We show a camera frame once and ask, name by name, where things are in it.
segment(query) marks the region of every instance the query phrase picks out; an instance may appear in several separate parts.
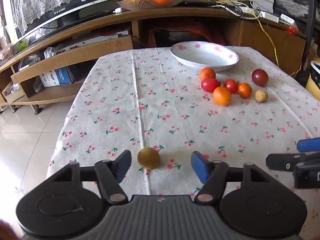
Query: red object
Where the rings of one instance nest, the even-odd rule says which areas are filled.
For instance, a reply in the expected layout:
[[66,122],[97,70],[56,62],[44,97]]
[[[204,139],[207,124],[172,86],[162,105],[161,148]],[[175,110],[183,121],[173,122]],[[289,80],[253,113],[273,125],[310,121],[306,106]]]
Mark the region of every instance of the red object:
[[298,31],[295,27],[293,26],[290,26],[288,29],[287,29],[287,33],[289,34],[296,34]]
[[229,91],[231,94],[234,94],[235,92],[238,91],[237,83],[236,83],[236,81],[234,81],[233,79],[227,79],[227,80],[224,82],[223,87],[225,87],[226,89],[228,89],[228,91]]
[[150,20],[147,30],[147,46],[148,48],[156,48],[156,38],[154,31],[156,30],[179,30],[179,31],[189,31],[191,33],[196,33],[204,36],[207,41],[220,44],[225,46],[226,43],[219,31],[219,26],[214,24],[210,25],[210,28],[200,22],[195,22],[189,18],[173,19],[170,21],[167,19],[156,19]]
[[201,82],[201,88],[209,93],[213,93],[214,90],[219,86],[220,83],[215,78],[206,78]]
[[252,81],[260,87],[264,87],[269,81],[268,74],[261,68],[254,70],[252,72],[251,78]]

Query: tablecloth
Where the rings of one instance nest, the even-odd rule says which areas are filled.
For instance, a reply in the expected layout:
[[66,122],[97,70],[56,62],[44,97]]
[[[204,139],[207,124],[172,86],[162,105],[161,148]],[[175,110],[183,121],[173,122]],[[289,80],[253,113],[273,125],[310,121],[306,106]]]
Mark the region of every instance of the tablecloth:
[[[179,63],[169,48],[139,49],[99,58],[85,79],[66,117],[47,176],[67,163],[92,166],[114,160],[128,149],[132,165],[121,183],[126,194],[194,197],[202,184],[190,165],[191,153],[222,160],[233,167],[252,162],[300,196],[308,208],[300,235],[320,236],[317,189],[294,188],[292,173],[270,171],[270,153],[296,153],[300,139],[320,136],[320,102],[259,52],[232,47],[239,63],[217,73],[223,82],[233,78],[257,87],[251,73],[262,68],[269,75],[269,99],[259,104],[254,96],[233,95],[225,107],[200,87],[198,70]],[[161,155],[162,166],[148,171],[136,156],[143,147]],[[98,192],[93,182],[84,187]],[[229,183],[226,192],[240,187]]]

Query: white bowl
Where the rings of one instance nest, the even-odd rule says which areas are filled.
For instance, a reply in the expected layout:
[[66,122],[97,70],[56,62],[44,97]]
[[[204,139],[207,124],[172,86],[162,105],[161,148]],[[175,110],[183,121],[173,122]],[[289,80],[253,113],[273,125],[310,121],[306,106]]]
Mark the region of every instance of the white bowl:
[[238,55],[225,46],[206,41],[184,41],[173,45],[170,53],[183,65],[193,68],[210,67],[215,72],[238,63]]

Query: fruit bowl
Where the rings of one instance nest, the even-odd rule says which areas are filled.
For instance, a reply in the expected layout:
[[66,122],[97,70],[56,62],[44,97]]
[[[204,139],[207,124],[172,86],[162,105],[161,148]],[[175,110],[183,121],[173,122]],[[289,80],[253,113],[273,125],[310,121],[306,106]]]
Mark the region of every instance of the fruit bowl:
[[155,8],[168,8],[177,5],[182,0],[126,0],[117,4],[127,10],[143,10]]

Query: potato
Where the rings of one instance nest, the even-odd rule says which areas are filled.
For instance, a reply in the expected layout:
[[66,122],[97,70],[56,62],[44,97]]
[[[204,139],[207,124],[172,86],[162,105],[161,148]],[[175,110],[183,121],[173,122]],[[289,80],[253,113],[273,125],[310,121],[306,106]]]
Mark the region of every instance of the potato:
[[258,103],[264,103],[268,99],[268,93],[263,90],[257,90],[254,98]]

